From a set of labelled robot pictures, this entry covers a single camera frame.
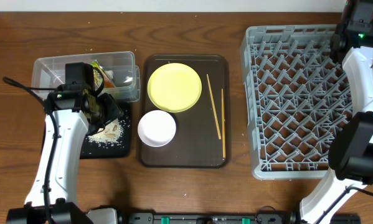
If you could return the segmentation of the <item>pile of rice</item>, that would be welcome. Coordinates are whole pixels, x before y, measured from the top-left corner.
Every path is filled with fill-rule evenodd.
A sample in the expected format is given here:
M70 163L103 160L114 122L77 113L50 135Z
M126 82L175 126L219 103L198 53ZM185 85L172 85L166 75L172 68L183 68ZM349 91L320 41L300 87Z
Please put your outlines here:
M98 133L88 136L87 141L90 143L97 143L99 145L105 144L110 146L119 145L122 143L124 129L118 119L112 121L105 126L103 130Z

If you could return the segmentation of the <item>green snack wrapper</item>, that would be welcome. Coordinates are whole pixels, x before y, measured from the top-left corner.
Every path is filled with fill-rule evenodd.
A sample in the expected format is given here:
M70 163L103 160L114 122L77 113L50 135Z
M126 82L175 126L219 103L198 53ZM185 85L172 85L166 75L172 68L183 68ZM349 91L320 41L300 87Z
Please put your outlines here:
M100 66L100 64L95 60L91 63L94 72L95 89L99 89L102 83L104 83L104 88L115 88L113 80L110 80L105 73L105 70Z

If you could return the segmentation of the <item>white bowl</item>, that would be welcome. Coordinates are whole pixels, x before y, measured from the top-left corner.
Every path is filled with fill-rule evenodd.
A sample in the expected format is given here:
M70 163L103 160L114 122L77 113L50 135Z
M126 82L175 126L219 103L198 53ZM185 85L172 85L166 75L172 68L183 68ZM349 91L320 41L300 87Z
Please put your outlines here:
M176 122L167 112L154 110L146 113L138 123L140 140L151 147L168 144L176 133Z

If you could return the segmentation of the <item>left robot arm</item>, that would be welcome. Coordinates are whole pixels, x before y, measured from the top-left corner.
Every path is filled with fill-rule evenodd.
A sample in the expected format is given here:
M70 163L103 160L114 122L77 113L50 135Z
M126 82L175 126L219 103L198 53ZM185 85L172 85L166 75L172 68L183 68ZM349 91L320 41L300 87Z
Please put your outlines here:
M95 67L68 63L65 82L39 98L45 133L39 168L24 206L8 211L7 223L119 223L113 207L87 213L77 206L77 174L86 136L123 116L113 97L95 86Z

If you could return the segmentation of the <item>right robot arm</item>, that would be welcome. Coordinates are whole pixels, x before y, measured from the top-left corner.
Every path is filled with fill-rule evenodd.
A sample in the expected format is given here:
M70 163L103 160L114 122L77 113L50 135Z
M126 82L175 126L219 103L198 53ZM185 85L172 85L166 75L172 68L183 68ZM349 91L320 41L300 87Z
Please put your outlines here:
M334 62L344 70L352 97L352 119L329 149L329 169L290 215L290 223L330 223L356 192L373 184L373 0L346 1L331 38Z

